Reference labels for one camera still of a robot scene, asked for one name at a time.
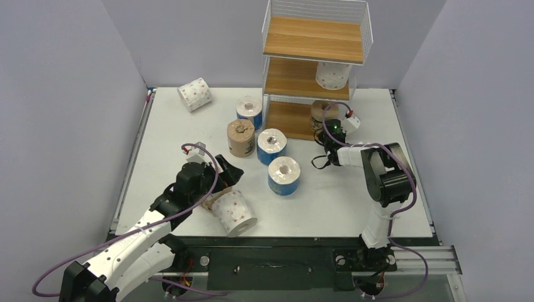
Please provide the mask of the blue roll front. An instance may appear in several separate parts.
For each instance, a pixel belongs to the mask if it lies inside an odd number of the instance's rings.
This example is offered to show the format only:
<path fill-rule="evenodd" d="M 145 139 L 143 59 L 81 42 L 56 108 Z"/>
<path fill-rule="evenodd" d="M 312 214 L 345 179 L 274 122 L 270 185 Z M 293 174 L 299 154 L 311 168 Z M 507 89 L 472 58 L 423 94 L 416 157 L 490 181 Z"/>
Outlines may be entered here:
<path fill-rule="evenodd" d="M 291 157 L 275 158 L 268 166 L 268 185 L 277 195 L 293 194 L 299 185 L 300 164 Z"/>

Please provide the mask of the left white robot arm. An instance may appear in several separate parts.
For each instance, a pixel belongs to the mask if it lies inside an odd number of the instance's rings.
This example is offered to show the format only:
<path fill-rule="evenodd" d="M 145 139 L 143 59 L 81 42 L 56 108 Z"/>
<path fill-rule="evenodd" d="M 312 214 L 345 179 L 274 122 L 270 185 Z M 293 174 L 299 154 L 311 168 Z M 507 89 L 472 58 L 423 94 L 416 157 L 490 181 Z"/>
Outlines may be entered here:
<path fill-rule="evenodd" d="M 59 301 L 121 301 L 154 274 L 183 269 L 187 247 L 172 231 L 202 198 L 236 185 L 244 175 L 222 155 L 214 159 L 215 165 L 185 163 L 128 233 L 85 263 L 71 263 L 64 271 Z"/>

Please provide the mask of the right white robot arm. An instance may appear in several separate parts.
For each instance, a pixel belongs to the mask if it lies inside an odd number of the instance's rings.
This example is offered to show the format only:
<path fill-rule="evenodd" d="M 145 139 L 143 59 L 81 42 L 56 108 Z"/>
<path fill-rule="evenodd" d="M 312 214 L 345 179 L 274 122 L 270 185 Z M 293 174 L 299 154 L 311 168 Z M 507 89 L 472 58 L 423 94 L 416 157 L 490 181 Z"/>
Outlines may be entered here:
<path fill-rule="evenodd" d="M 346 132 L 338 119 L 323 122 L 317 135 L 329 165 L 363 169 L 366 188 L 374 204 L 360 235 L 365 245 L 356 250 L 355 260 L 360 267 L 370 269 L 380 261 L 378 249 L 390 245 L 395 215 L 415 191 L 416 180 L 399 143 L 350 145 L 345 138 Z"/>

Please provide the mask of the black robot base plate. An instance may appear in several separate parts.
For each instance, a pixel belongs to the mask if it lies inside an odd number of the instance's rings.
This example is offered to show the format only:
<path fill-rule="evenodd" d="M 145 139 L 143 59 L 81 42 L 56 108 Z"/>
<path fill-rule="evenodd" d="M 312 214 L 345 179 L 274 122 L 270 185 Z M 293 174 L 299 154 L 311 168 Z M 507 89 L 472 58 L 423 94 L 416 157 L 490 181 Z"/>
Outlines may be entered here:
<path fill-rule="evenodd" d="M 205 278 L 212 291 L 352 291 L 397 270 L 390 247 L 369 250 L 350 237 L 179 237 L 159 240 L 173 251 L 164 276 Z"/>

